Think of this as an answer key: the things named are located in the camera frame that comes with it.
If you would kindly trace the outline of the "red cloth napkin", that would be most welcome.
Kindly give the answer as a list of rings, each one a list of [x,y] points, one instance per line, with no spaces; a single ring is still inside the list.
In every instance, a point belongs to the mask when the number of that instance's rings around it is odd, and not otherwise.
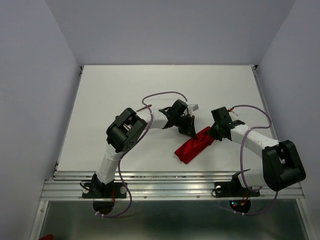
[[[184,164],[189,164],[195,157],[214,142],[214,138],[209,135],[210,127],[207,126],[196,134],[196,138],[190,138],[181,145],[175,152],[177,157]]]

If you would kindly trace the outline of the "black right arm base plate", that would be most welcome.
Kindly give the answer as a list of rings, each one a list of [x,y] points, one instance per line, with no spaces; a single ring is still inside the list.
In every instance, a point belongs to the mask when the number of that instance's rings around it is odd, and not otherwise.
[[[240,183],[231,181],[218,181],[214,183],[214,189],[211,195],[216,198],[242,198],[242,197],[259,197],[260,192],[250,191],[241,186]]]

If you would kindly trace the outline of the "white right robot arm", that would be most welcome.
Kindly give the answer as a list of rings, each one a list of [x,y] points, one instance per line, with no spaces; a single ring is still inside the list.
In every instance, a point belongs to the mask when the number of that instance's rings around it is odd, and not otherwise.
[[[208,134],[215,140],[228,139],[240,144],[240,171],[231,181],[217,183],[218,194],[231,192],[242,195],[249,191],[258,194],[263,187],[279,192],[306,179],[306,171],[295,144],[279,141],[257,132],[232,115],[232,110],[220,107],[211,111],[214,123]],[[256,154],[262,161],[260,169],[244,169],[244,149]]]

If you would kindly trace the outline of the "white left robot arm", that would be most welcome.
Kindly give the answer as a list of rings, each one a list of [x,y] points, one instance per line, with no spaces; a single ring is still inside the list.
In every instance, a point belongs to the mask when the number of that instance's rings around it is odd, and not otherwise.
[[[118,163],[150,129],[168,129],[177,127],[182,135],[196,138],[195,116],[197,104],[189,104],[180,99],[172,106],[162,109],[137,112],[126,108],[106,130],[106,151],[98,170],[93,174],[91,182],[94,191],[100,197],[111,193],[111,182],[115,179]]]

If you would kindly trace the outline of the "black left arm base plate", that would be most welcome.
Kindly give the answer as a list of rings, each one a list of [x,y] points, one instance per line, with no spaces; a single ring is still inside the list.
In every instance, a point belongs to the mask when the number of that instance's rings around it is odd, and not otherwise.
[[[81,181],[83,199],[126,199],[127,189],[122,182],[112,182],[102,190],[95,188],[91,181]]]

